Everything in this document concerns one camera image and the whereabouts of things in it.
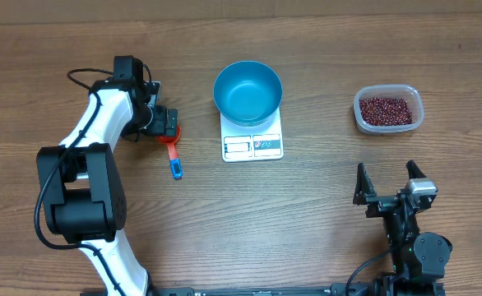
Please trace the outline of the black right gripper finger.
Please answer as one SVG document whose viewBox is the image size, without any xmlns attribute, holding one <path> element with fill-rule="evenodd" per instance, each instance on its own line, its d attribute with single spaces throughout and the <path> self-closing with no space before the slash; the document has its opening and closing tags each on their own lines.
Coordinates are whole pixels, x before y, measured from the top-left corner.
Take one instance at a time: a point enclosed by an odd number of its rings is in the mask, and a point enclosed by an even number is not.
<svg viewBox="0 0 482 296">
<path fill-rule="evenodd" d="M 416 162 L 414 162 L 413 160 L 409 160 L 406 163 L 406 169 L 409 179 L 426 178 L 426 175 L 422 173 Z"/>
<path fill-rule="evenodd" d="M 353 196 L 354 205 L 367 205 L 377 193 L 374 190 L 370 177 L 367 174 L 365 165 L 359 163 L 357 167 L 357 179 L 355 193 Z"/>
</svg>

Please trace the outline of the red scoop with blue handle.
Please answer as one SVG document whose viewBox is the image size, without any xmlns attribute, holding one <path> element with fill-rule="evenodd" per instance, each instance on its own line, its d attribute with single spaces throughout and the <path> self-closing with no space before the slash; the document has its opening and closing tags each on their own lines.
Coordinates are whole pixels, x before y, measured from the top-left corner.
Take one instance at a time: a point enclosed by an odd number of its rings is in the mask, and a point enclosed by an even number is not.
<svg viewBox="0 0 482 296">
<path fill-rule="evenodd" d="M 176 150 L 176 145 L 181 137 L 182 129 L 178 125 L 176 128 L 176 135 L 175 136 L 157 136 L 155 139 L 159 142 L 164 144 L 167 147 L 168 154 L 169 154 L 169 164 L 171 168 L 171 172 L 173 178 L 175 180 L 179 180 L 183 177 L 183 168 L 181 165 L 180 158 L 178 157 L 178 152 Z"/>
</svg>

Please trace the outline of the red adzuki beans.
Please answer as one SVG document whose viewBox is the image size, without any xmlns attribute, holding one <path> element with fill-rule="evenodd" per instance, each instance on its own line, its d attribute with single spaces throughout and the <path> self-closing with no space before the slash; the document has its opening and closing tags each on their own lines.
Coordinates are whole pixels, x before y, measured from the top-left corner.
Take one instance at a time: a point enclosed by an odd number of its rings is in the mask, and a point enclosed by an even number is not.
<svg viewBox="0 0 482 296">
<path fill-rule="evenodd" d="M 371 126 L 401 126 L 413 123 L 409 106 L 402 98 L 362 99 L 359 110 L 363 120 Z"/>
</svg>

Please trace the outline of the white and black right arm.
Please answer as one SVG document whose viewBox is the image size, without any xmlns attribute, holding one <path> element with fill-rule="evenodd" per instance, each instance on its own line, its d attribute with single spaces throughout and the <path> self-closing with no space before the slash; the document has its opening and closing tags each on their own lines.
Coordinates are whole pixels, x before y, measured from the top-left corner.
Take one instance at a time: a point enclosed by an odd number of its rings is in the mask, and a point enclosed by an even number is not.
<svg viewBox="0 0 482 296">
<path fill-rule="evenodd" d="M 452 243 L 442 235 L 419 229 L 416 216 L 429 209 L 438 195 L 434 182 L 417 164 L 406 163 L 408 182 L 390 196 L 379 196 L 365 165 L 357 167 L 353 203 L 366 205 L 368 218 L 381 218 L 388 249 L 359 266 L 345 283 L 347 295 L 444 295 L 438 281 L 445 276 Z M 384 273 L 370 284 L 353 284 L 364 268 L 386 256 L 392 258 L 393 272 Z"/>
</svg>

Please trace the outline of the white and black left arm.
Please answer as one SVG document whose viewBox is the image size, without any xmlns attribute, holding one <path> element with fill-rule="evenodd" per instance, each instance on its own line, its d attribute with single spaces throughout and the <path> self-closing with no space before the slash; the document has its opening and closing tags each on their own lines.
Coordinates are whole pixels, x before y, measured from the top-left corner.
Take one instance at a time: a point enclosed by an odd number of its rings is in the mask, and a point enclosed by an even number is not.
<svg viewBox="0 0 482 296">
<path fill-rule="evenodd" d="M 128 135 L 177 142 L 178 111 L 156 103 L 161 84 L 138 58 L 115 57 L 105 75 L 86 88 L 89 104 L 72 132 L 36 156 L 35 233 L 48 248 L 83 252 L 104 295 L 155 295 L 124 231 L 127 201 L 114 149 Z"/>
</svg>

